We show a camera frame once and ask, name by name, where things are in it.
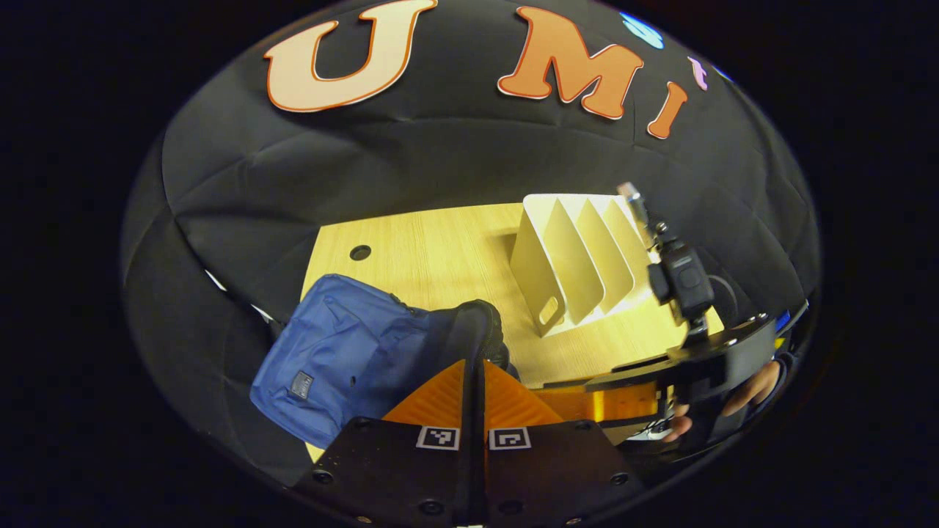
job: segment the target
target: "wooden table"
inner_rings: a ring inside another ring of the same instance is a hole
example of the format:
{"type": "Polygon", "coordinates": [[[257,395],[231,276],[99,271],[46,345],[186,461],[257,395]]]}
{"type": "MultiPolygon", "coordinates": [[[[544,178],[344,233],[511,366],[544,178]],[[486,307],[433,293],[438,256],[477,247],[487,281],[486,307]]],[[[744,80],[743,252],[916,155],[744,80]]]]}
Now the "wooden table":
{"type": "MultiPolygon", "coordinates": [[[[324,225],[316,239],[300,298],[326,273],[339,273],[397,295],[426,310],[453,308],[474,299],[496,306],[504,341],[521,381],[538,388],[548,381],[609,372],[680,345],[686,325],[659,305],[644,272],[652,257],[626,255],[641,301],[625,312],[549,337],[535,330],[531,311],[516,284],[509,259],[522,217],[522,204],[427,210],[324,225]],[[353,260],[353,248],[371,255],[353,260]]],[[[707,313],[710,331],[723,330],[717,313],[707,313]]],[[[308,445],[316,460],[321,450],[308,445]]]]}

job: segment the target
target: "letter m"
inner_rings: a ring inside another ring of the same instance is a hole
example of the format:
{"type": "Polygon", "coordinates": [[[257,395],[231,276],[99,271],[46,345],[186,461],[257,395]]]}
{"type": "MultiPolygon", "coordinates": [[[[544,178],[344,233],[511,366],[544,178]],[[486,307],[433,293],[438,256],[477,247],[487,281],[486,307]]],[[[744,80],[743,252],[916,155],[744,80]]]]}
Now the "letter m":
{"type": "Polygon", "coordinates": [[[610,44],[593,56],[577,27],[563,16],[539,8],[516,10],[528,21],[529,33],[516,70],[499,79],[507,95],[544,99],[551,95],[547,69],[554,65],[561,101],[571,102],[591,85],[593,91],[580,104],[588,112],[610,119],[623,116],[623,100],[642,59],[618,44],[610,44]]]}

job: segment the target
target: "sneaker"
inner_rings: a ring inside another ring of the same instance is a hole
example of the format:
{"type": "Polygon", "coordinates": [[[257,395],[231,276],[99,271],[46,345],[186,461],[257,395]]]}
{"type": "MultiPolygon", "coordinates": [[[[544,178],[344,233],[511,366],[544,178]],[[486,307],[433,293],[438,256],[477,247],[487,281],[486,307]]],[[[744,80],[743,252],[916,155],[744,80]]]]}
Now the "sneaker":
{"type": "Polygon", "coordinates": [[[646,426],[640,432],[634,434],[633,436],[627,438],[628,441],[654,441],[662,440],[663,438],[669,436],[671,433],[671,425],[669,420],[672,416],[675,415],[675,409],[672,404],[669,404],[669,409],[665,413],[665,418],[661,420],[655,420],[648,426],[646,426]]]}

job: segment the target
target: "white file organizer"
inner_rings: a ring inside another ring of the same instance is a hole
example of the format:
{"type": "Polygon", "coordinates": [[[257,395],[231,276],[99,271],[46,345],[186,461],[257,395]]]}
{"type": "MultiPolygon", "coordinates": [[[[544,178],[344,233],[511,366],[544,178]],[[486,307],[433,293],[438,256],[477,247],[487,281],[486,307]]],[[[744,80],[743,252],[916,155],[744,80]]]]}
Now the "white file organizer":
{"type": "Polygon", "coordinates": [[[648,296],[648,288],[636,288],[637,273],[658,258],[622,196],[529,194],[522,205],[511,267],[539,335],[590,324],[648,296]],[[627,255],[644,260],[630,263],[627,255]]]}

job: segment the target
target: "blue backpack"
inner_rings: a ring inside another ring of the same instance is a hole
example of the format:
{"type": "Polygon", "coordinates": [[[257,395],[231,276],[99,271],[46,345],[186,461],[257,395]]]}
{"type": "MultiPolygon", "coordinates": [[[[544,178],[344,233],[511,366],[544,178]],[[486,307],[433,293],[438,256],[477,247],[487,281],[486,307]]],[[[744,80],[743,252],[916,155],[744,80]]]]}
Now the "blue backpack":
{"type": "Polygon", "coordinates": [[[518,377],[492,304],[476,300],[427,311],[327,274],[270,349],[251,401],[294,436],[326,449],[350,419],[380,419],[441,370],[480,355],[518,377]],[[459,317],[467,310],[473,317],[459,317]]]}

